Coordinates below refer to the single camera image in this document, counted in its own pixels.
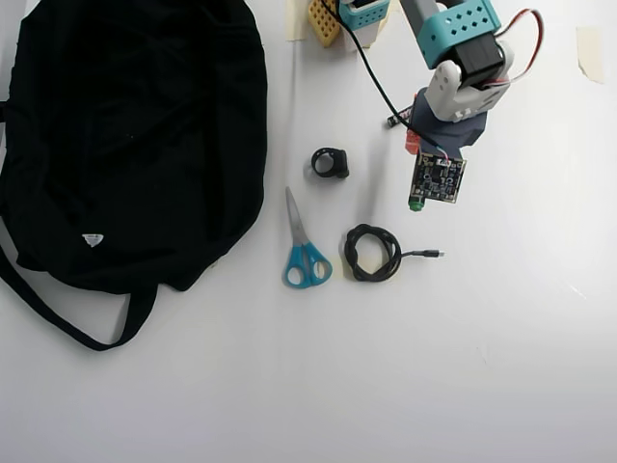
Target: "black ring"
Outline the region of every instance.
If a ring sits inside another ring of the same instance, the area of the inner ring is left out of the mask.
[[[328,154],[333,160],[332,169],[327,172],[319,172],[317,170],[317,161],[324,154]],[[347,166],[347,153],[344,150],[337,150],[335,148],[322,148],[317,150],[310,160],[312,169],[322,178],[338,177],[348,178],[349,168]]]

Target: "white robot part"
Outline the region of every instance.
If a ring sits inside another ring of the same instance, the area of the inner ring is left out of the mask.
[[[514,52],[505,41],[497,42],[505,64],[497,77],[508,81],[508,71],[514,62]],[[444,122],[458,123],[493,109],[510,88],[509,83],[478,90],[461,89],[461,70],[452,61],[444,61],[437,69],[426,91],[426,100],[435,117]]]

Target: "black wire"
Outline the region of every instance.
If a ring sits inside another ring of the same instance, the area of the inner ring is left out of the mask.
[[[400,123],[402,123],[403,125],[405,125],[407,128],[409,128],[410,130],[412,129],[412,125],[405,121],[400,115],[400,111],[397,111],[396,108],[394,107],[394,105],[392,104],[392,102],[389,100],[388,95],[386,95],[386,92],[384,91],[384,89],[382,88],[382,85],[379,83],[379,80],[377,79],[377,76],[375,75],[375,72],[373,72],[372,67],[370,66],[370,64],[368,63],[368,60],[366,59],[366,55],[364,54],[364,50],[362,49],[362,46],[360,45],[360,42],[358,41],[358,38],[356,37],[356,34],[354,34],[354,31],[352,31],[350,29],[350,27],[345,24],[345,21],[342,20],[342,18],[340,17],[340,14],[338,13],[338,1],[339,0],[335,0],[335,4],[336,4],[336,13],[333,12],[330,7],[326,4],[325,0],[321,0],[321,4],[324,6],[324,8],[328,11],[328,13],[334,17],[334,19],[336,19],[336,21],[338,22],[338,24],[341,25],[341,27],[343,29],[345,29],[345,31],[347,31],[347,33],[349,34],[349,36],[352,38],[352,40],[354,41],[354,44],[356,45],[356,47],[358,48],[358,51],[360,52],[360,56],[362,57],[362,60],[364,61],[364,65],[366,66],[366,70],[368,71],[368,75],[370,75],[370,78],[373,79],[373,83],[375,84],[375,87],[377,87],[377,90],[379,91],[379,93],[381,94],[382,98],[384,99],[384,101],[386,102],[386,105],[388,106],[388,108],[390,109],[390,111],[392,112],[392,114],[398,119],[398,121]]]
[[[358,265],[358,251],[356,245],[363,236],[371,234],[381,241],[388,253],[388,261],[375,273],[368,273]],[[440,251],[411,251],[403,254],[401,246],[396,237],[387,230],[379,227],[371,227],[367,224],[361,224],[347,233],[345,241],[345,259],[351,267],[354,278],[359,282],[381,283],[391,278],[400,268],[401,260],[407,256],[417,256],[422,258],[440,258],[443,253]]]

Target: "teal bracket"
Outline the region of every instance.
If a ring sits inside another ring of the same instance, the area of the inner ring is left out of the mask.
[[[450,48],[501,27],[490,0],[468,0],[433,14],[417,36],[426,65],[434,69]]]

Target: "black bag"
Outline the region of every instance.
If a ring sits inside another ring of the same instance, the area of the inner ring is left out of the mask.
[[[188,289],[255,222],[266,88],[243,0],[41,0],[3,111],[0,213],[23,268],[131,295],[121,338],[60,318],[1,250],[0,277],[91,349],[131,340],[159,284]]]

